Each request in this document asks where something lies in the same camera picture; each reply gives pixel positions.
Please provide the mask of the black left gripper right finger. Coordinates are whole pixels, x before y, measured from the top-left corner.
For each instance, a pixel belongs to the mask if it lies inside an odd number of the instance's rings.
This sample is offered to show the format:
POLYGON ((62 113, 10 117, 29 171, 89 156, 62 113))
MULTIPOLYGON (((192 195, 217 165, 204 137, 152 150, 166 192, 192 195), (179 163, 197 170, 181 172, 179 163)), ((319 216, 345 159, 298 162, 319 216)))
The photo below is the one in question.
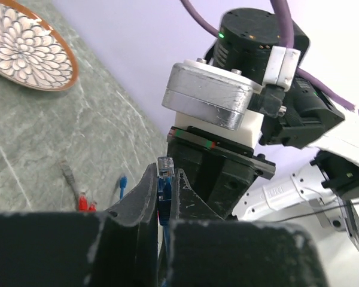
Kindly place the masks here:
POLYGON ((172 182, 169 221, 169 286, 213 285, 218 216, 191 188, 182 169, 172 182))

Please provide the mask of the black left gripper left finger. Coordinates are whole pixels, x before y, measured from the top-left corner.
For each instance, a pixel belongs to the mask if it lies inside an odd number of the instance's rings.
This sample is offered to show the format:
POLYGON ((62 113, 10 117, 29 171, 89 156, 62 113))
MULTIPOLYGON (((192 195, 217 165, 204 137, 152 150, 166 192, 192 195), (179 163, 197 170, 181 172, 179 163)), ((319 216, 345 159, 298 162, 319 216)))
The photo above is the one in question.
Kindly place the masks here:
POLYGON ((109 209, 103 231, 103 285, 156 286, 157 167, 109 209))

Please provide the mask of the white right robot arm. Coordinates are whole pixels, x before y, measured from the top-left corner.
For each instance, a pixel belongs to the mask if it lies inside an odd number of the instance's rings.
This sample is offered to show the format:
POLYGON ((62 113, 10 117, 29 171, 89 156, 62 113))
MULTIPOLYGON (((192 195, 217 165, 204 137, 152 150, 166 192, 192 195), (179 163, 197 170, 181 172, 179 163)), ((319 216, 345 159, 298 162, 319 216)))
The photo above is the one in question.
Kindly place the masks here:
POLYGON ((300 68, 309 38, 286 1, 237 8, 212 27, 204 58, 173 66, 167 155, 220 218, 253 222, 308 202, 359 251, 359 109, 300 68))

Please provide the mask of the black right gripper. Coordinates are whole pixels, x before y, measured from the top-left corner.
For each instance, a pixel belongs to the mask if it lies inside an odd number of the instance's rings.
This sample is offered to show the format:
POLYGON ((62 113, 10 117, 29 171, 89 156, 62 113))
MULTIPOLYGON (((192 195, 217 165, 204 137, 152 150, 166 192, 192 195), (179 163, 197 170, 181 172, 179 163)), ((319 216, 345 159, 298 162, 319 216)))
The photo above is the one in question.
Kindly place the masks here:
POLYGON ((171 127, 167 155, 196 194, 223 219, 258 178, 271 179, 276 164, 240 143, 195 127, 171 127))

